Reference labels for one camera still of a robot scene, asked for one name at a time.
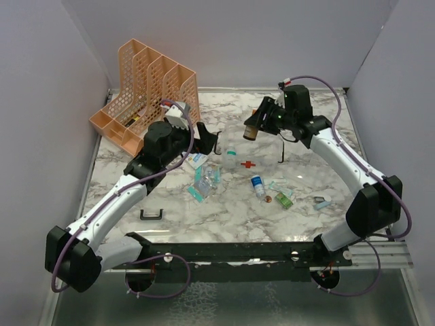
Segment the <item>clear plastic medicine box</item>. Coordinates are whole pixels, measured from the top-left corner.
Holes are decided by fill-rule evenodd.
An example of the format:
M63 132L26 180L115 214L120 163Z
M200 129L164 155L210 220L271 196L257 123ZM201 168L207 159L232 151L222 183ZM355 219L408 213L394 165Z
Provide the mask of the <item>clear plastic medicine box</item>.
M243 138L245 126L236 122L227 122L219 135L217 147L221 153L222 167L224 150L232 145L237 151L237 166L230 172L257 173L275 170L283 163L284 142L279 136L264 132L257 134L255 141Z

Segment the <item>blue white medicine carton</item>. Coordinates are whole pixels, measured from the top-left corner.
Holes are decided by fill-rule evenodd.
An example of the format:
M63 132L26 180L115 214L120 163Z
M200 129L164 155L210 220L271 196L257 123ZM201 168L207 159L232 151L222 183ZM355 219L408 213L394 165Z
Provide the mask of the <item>blue white medicine carton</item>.
M201 167L208 160L208 155L203 153L190 153L186 162L194 169Z

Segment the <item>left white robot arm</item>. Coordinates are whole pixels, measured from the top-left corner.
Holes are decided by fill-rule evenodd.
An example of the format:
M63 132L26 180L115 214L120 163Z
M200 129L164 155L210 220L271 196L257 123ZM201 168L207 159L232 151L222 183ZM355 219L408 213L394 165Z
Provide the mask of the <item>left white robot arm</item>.
M52 274L52 290L59 293L57 280L81 293L99 275L122 264L146 266L150 251L137 234L121 240L103 240L119 220L148 196L187 158L189 153L209 154L218 141L202 122L196 127L177 128L169 122L154 122L144 136L140 152L127 164L112 189L83 217L66 228L53 227L46 238L45 269Z

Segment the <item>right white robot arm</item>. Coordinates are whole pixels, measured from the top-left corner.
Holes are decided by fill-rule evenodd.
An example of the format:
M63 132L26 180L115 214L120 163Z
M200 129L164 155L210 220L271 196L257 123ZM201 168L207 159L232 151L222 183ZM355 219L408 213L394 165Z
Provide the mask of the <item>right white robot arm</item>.
M307 149L324 159L353 195L345 220L320 235L312 249L313 260L327 266L337 250L352 245L391 225L400 218L402 182L386 177L364 161L339 136L332 122L314 115L309 90L288 85L277 100L265 96L258 109L244 122L244 137L255 140L259 131L278 135L289 130Z

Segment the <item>white bottle green cap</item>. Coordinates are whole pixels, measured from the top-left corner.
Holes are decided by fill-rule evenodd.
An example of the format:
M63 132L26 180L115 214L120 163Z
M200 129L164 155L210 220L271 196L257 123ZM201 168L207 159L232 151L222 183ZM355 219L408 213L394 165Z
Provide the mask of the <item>white bottle green cap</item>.
M237 166L237 151L234 146L229 145L224 150L223 165L225 169L233 170Z

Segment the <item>brown bottle orange cap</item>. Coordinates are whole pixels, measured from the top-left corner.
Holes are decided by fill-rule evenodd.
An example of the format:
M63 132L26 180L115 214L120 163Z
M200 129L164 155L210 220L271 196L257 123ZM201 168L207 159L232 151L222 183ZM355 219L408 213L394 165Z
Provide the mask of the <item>brown bottle orange cap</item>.
M244 121L245 130L243 133L243 138L247 139L248 141L255 141L258 134L258 116L256 115L256 112L257 110L254 109L252 111L252 115Z

